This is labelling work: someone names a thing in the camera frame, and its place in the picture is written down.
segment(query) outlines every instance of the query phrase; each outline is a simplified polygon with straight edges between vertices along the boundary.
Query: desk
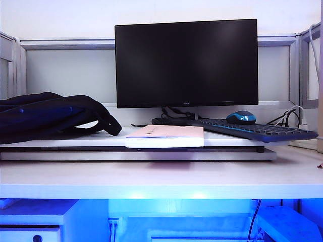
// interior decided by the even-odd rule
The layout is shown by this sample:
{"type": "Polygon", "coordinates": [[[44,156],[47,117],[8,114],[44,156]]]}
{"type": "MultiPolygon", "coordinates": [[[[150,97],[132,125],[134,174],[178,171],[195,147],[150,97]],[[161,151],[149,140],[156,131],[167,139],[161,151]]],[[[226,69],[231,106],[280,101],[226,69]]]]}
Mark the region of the desk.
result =
{"type": "Polygon", "coordinates": [[[275,161],[0,163],[0,197],[60,199],[323,198],[323,154],[271,147],[275,161]]]}

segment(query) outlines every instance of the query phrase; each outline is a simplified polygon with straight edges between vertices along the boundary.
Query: computer monitor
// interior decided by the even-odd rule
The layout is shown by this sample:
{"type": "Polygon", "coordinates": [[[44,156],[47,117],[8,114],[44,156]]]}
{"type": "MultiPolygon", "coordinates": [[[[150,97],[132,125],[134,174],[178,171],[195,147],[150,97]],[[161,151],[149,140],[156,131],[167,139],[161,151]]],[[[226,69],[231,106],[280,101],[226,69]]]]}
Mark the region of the computer monitor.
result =
{"type": "Polygon", "coordinates": [[[257,20],[115,26],[117,107],[258,104],[257,20]]]}

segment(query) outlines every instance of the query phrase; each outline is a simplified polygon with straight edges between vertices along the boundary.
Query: black backpack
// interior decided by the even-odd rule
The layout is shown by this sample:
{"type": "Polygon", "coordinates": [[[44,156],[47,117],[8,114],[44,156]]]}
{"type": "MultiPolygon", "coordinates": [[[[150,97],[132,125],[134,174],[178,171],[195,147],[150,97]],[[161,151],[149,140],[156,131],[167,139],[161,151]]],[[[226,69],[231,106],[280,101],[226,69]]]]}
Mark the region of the black backpack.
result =
{"type": "Polygon", "coordinates": [[[0,144],[39,139],[57,132],[116,136],[121,126],[108,110],[84,96],[62,97],[44,92],[0,100],[0,144]],[[76,126],[98,121],[90,128],[76,126]]]}

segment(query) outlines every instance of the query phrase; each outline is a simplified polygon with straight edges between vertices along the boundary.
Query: white wall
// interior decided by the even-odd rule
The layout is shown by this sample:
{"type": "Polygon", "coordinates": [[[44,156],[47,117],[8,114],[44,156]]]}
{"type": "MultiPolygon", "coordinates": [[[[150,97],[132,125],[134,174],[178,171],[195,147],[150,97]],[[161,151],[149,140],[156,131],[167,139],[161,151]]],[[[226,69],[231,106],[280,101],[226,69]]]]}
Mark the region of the white wall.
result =
{"type": "Polygon", "coordinates": [[[257,18],[259,34],[299,33],[320,21],[321,0],[1,0],[14,37],[112,37],[114,25],[257,18]]]}

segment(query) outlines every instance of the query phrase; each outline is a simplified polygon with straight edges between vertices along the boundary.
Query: black monitor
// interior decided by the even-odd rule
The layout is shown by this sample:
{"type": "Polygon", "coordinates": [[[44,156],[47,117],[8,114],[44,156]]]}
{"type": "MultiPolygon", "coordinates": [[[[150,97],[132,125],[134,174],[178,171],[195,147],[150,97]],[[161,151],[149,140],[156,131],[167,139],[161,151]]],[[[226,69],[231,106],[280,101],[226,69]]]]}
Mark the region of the black monitor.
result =
{"type": "Polygon", "coordinates": [[[258,104],[257,20],[115,26],[117,107],[258,104]]]}

